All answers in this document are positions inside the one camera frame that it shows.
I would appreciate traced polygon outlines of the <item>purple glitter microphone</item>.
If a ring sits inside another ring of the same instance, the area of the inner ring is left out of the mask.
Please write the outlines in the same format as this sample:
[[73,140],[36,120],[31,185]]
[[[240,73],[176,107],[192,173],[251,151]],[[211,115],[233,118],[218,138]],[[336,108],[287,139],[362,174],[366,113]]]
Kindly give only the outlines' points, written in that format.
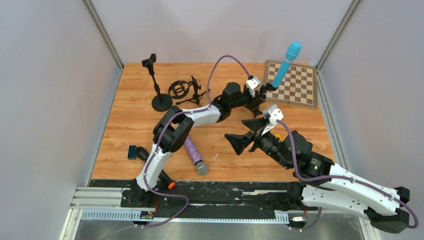
[[201,176],[205,176],[209,172],[209,168],[204,163],[203,158],[201,157],[190,136],[187,136],[186,140],[184,141],[184,146],[194,164],[196,172]]

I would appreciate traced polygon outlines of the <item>black tripod clip stand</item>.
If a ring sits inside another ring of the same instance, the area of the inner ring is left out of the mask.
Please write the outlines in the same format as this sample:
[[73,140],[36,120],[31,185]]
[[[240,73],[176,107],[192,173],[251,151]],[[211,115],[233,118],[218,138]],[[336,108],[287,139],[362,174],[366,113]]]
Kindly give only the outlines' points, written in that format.
[[274,92],[278,89],[278,87],[274,87],[270,82],[263,84],[259,89],[259,99],[263,102],[266,101],[267,93]]

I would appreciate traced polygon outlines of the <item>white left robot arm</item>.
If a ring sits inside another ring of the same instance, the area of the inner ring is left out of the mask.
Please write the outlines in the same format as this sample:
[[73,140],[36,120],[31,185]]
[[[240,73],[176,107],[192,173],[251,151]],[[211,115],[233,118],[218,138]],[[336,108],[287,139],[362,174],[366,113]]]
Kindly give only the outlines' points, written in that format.
[[275,88],[271,83],[262,84],[252,78],[245,82],[244,88],[236,82],[228,83],[222,93],[205,106],[192,109],[171,106],[153,129],[150,152],[141,146],[129,146],[128,159],[139,158],[145,165],[122,196],[145,206],[158,180],[165,178],[164,183],[171,183],[163,168],[170,156],[184,145],[193,128],[222,122],[230,116],[232,109],[238,107],[249,109],[256,117],[260,114],[259,106],[265,102],[267,91],[273,90]]

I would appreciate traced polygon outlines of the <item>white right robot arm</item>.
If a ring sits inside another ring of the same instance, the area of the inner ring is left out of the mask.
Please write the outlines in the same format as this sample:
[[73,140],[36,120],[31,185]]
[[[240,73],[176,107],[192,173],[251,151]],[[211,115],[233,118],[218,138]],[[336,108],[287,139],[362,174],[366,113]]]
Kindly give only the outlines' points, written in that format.
[[297,131],[287,131],[285,139],[272,134],[280,123],[270,117],[242,122],[248,132],[225,134],[237,155],[244,150],[261,150],[283,168],[294,171],[286,200],[303,207],[343,211],[370,222],[383,232],[399,234],[410,227],[414,216],[408,208],[410,192],[405,187],[376,184],[343,168],[312,150],[313,145]]

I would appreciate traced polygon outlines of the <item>tripod stand with shock mount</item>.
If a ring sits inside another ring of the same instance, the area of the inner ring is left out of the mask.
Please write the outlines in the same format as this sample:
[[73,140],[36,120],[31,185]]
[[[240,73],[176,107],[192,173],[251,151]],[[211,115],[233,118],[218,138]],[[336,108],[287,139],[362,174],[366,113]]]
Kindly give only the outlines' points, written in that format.
[[193,75],[191,76],[191,81],[176,80],[173,82],[168,88],[168,95],[170,95],[172,99],[181,100],[189,94],[190,89],[193,89],[192,97],[186,100],[178,101],[176,105],[190,102],[200,107],[201,100],[207,92],[204,91],[203,93],[199,93],[199,90],[202,89],[202,86],[199,85],[197,79]]

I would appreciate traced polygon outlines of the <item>blue toy microphone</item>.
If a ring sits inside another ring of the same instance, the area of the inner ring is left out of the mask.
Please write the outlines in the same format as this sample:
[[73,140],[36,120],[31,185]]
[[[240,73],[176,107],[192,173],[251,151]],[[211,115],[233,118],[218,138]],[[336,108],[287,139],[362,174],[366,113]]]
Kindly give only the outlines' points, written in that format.
[[276,75],[274,76],[274,80],[272,81],[271,85],[274,89],[277,89],[283,79],[285,78],[285,75],[289,68],[291,67],[293,61],[298,57],[302,49],[302,44],[299,41],[293,41],[287,48],[284,56],[284,60],[282,61],[279,70],[277,71]]

